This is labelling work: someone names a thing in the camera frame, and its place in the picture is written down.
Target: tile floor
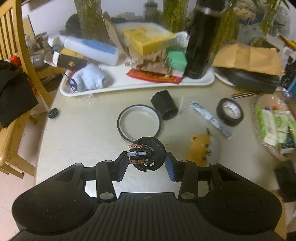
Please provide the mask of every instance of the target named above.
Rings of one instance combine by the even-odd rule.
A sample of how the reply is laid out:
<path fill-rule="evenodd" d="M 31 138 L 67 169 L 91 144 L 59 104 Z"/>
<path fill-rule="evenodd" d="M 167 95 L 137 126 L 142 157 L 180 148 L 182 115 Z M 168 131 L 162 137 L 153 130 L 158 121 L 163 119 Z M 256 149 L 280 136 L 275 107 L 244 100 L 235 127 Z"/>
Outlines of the tile floor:
<path fill-rule="evenodd" d="M 46 113 L 33 115 L 38 122 L 33 125 L 27 122 L 18 154 L 30 162 L 37 164 L 37 152 L 40 136 L 42 134 Z M 34 185 L 34 177 L 24 173 L 20 179 L 12 174 L 6 175 L 0 172 L 0 241 L 7 241 L 19 232 L 12 217 L 11 207 L 14 200 L 23 192 Z"/>

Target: black bag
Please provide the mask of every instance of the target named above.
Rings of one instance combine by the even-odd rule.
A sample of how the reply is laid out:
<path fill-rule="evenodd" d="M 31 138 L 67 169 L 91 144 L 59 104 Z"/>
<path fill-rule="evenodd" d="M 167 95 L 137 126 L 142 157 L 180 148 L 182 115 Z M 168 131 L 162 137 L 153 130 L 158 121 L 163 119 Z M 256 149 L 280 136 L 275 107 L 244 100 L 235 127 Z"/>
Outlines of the black bag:
<path fill-rule="evenodd" d="M 26 74 L 9 70 L 14 68 L 0 61 L 0 123 L 4 128 L 38 104 Z"/>

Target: dark green round object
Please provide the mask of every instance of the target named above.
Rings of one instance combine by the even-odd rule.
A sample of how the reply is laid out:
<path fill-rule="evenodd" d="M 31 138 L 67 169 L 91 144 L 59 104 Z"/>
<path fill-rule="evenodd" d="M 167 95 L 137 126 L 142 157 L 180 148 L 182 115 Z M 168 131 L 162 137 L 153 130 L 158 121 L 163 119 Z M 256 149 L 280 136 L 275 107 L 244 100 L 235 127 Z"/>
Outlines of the dark green round object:
<path fill-rule="evenodd" d="M 59 110 L 57 108 L 53 108 L 50 112 L 48 112 L 48 118 L 54 119 L 57 117 Z"/>

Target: tape roll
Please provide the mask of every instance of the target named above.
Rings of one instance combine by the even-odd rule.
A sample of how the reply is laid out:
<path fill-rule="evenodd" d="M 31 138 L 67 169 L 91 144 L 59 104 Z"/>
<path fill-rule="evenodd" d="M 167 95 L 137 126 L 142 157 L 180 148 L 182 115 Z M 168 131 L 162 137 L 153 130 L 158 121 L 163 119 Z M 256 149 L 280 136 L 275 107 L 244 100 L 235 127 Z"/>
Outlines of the tape roll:
<path fill-rule="evenodd" d="M 228 126 L 237 126 L 244 118 L 239 104 L 227 98 L 219 101 L 216 112 L 221 121 Z"/>
<path fill-rule="evenodd" d="M 128 115 L 130 112 L 136 111 L 136 110 L 144 110 L 144 111 L 150 113 L 157 120 L 157 122 L 158 122 L 157 131 L 155 133 L 151 133 L 151 135 L 150 135 L 152 137 L 156 137 L 159 134 L 160 129 L 161 129 L 160 118 L 153 108 L 151 108 L 148 105 L 144 105 L 144 104 L 136 104 L 136 105 L 129 106 L 129 107 L 125 108 L 120 113 L 120 115 L 118 116 L 118 119 L 117 119 L 117 130 L 118 130 L 119 134 L 121 135 L 121 137 L 130 143 L 134 143 L 136 141 L 136 140 L 133 140 L 131 137 L 129 137 L 128 134 L 125 133 L 122 128 L 123 117 Z"/>

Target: black thermos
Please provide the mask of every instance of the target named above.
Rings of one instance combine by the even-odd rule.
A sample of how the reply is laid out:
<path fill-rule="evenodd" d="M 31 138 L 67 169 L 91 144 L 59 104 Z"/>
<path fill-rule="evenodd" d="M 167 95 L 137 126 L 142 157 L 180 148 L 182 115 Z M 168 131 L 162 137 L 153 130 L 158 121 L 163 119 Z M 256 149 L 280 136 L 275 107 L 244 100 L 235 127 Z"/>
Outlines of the black thermos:
<path fill-rule="evenodd" d="M 200 0 L 197 3 L 186 50 L 185 75 L 188 77 L 200 79 L 212 65 L 215 55 L 211 54 L 211 45 L 228 7 L 224 0 Z"/>

